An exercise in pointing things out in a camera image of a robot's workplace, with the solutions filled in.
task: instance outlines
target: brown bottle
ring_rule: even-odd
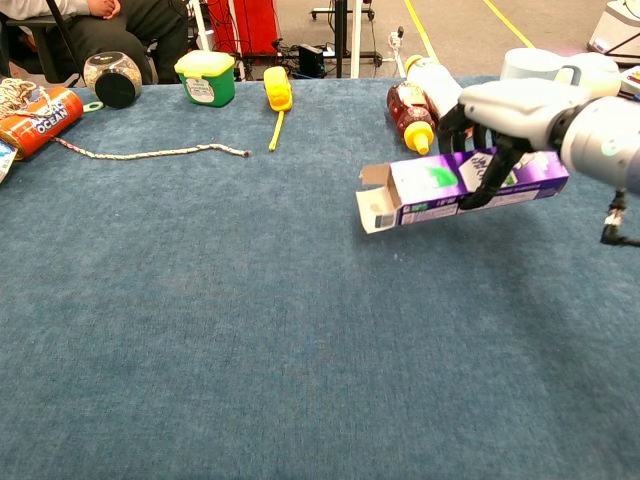
[[[435,138],[435,106],[422,88],[409,82],[392,86],[387,92],[387,107],[405,145],[426,155]]]

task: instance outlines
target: white rope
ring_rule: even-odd
[[[23,108],[28,107],[32,102],[29,100],[34,90],[39,90],[40,95],[47,100],[47,110],[38,114],[28,112]],[[5,78],[0,83],[0,119],[9,115],[22,115],[27,117],[49,117],[53,115],[53,106],[49,94],[42,87],[39,87],[26,80],[19,78]]]
[[[46,110],[43,113],[39,114],[26,110],[26,108],[28,108],[28,106],[32,103],[29,99],[36,89],[39,90],[40,95],[47,100]],[[0,83],[0,119],[10,115],[21,115],[27,117],[49,117],[53,115],[53,105],[51,105],[51,97],[49,97],[44,88],[38,87],[33,82],[28,82],[17,78],[5,78]],[[77,147],[59,137],[54,137],[52,138],[52,140],[59,143],[60,145],[63,145],[69,150],[72,150],[86,157],[103,160],[137,160],[140,158],[185,155],[188,153],[197,153],[204,150],[220,150],[230,155],[236,155],[239,157],[248,157],[251,154],[251,152],[249,152],[248,150],[238,150],[235,148],[227,147],[226,145],[221,145],[219,143],[209,143],[206,145],[196,145],[195,147],[181,148],[176,150],[159,150],[146,153],[111,155],[105,153],[90,152],[83,148]]]

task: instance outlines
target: hand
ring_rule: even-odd
[[[113,0],[114,8],[113,11],[111,12],[111,15],[107,15],[104,18],[105,20],[111,20],[114,17],[117,17],[120,14],[120,0]]]
[[[116,0],[88,0],[89,13],[94,17],[106,17],[112,14]]]

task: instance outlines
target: green container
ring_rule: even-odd
[[[189,100],[198,105],[223,107],[236,93],[234,58],[222,52],[192,50],[175,65]]]

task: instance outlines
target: cardboard box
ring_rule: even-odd
[[[487,205],[460,210],[458,203],[480,185],[494,149],[434,155],[381,165],[367,165],[356,192],[362,226],[367,233],[402,225],[472,213],[480,209],[552,197],[562,191],[569,172],[553,152],[526,154]]]

